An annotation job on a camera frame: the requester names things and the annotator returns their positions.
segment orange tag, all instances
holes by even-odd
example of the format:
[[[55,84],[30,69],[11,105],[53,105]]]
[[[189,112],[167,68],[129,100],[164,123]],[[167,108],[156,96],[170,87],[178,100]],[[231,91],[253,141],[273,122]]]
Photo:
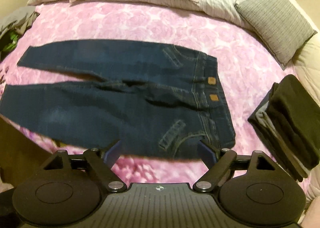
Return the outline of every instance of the orange tag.
[[[216,84],[216,78],[214,78],[214,77],[208,77],[208,84],[211,84],[211,85]]]
[[[218,95],[216,95],[216,94],[210,94],[210,99],[212,101],[218,101],[219,100]]]

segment wooden floor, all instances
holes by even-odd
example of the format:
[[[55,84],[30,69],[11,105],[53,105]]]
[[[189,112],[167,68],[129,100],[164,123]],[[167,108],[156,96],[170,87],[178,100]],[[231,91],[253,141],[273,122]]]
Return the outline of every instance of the wooden floor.
[[[0,118],[0,169],[3,182],[17,186],[49,156],[49,152]]]

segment dark blue jeans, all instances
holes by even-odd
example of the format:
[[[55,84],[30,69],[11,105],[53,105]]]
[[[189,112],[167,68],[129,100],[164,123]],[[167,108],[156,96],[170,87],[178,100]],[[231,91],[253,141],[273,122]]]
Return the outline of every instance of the dark blue jeans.
[[[74,40],[29,47],[19,66],[88,74],[99,81],[7,85],[0,113],[67,144],[197,159],[197,141],[235,144],[217,60],[169,44]]]

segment metal screw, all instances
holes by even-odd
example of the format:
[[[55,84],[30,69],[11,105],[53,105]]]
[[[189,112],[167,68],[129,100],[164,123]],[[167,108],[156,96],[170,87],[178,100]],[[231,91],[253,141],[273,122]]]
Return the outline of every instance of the metal screw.
[[[112,181],[108,184],[108,187],[113,190],[119,190],[119,189],[123,188],[123,186],[124,186],[124,184],[119,181]]]
[[[198,183],[196,183],[196,187],[199,189],[208,189],[211,187],[211,184],[207,181],[200,181]]]

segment gray cushion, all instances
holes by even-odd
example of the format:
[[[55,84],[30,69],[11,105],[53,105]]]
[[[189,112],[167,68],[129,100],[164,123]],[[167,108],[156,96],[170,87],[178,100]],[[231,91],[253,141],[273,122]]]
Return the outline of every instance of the gray cushion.
[[[296,50],[316,34],[289,0],[246,0],[235,7],[254,28],[282,68],[291,60]]]

